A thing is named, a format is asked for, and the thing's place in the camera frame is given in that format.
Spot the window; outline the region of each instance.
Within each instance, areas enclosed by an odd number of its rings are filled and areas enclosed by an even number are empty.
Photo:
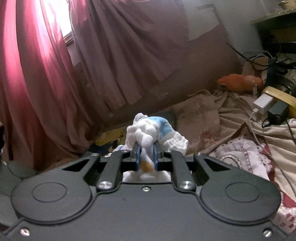
[[[67,0],[50,0],[51,6],[56,12],[57,22],[59,23],[66,44],[72,42],[71,22],[69,17],[69,5]]]

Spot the screw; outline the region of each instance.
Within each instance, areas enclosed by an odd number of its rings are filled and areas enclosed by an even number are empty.
[[[30,235],[30,231],[26,228],[23,228],[20,230],[20,235],[22,235],[24,237],[28,237]]]
[[[142,190],[143,190],[144,192],[149,192],[150,189],[151,189],[150,187],[143,187],[143,188],[142,188]]]
[[[272,232],[272,230],[271,229],[266,229],[264,232],[263,232],[263,236],[264,237],[270,237],[270,236],[272,236],[273,235],[273,232]]]
[[[108,181],[102,181],[99,183],[98,187],[103,190],[108,190],[112,188],[112,183]]]
[[[194,184],[191,181],[183,181],[179,184],[179,187],[183,189],[191,189],[194,187]]]

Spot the blue and white cloth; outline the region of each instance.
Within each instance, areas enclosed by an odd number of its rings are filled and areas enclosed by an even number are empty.
[[[127,128],[126,144],[118,146],[117,150],[131,150],[135,142],[142,147],[140,161],[146,161],[153,167],[153,144],[159,141],[163,150],[176,150],[185,155],[188,140],[175,131],[169,122],[162,117],[148,117],[139,113],[135,116],[133,124]],[[126,172],[123,175],[123,181],[139,182],[168,182],[170,174],[167,172]]]

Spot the white charger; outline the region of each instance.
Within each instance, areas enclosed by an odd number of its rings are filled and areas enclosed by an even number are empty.
[[[275,101],[273,97],[263,93],[257,100],[253,102],[253,111],[263,115],[274,105],[274,102]]]

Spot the plush toy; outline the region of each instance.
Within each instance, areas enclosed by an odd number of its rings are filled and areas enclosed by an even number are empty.
[[[188,140],[175,131],[169,122],[159,116],[146,116],[139,113],[135,116],[133,124],[126,130],[126,143],[119,145],[113,152],[119,150],[132,150],[135,142],[142,147],[139,162],[139,171],[127,171],[123,174],[123,182],[170,182],[170,173],[156,171],[154,167],[153,144],[159,141],[162,150],[176,150],[186,154]]]
[[[217,81],[220,85],[226,87],[231,92],[253,92],[253,88],[257,85],[260,91],[263,89],[263,82],[261,78],[255,76],[243,76],[240,74],[231,74],[224,76]]]

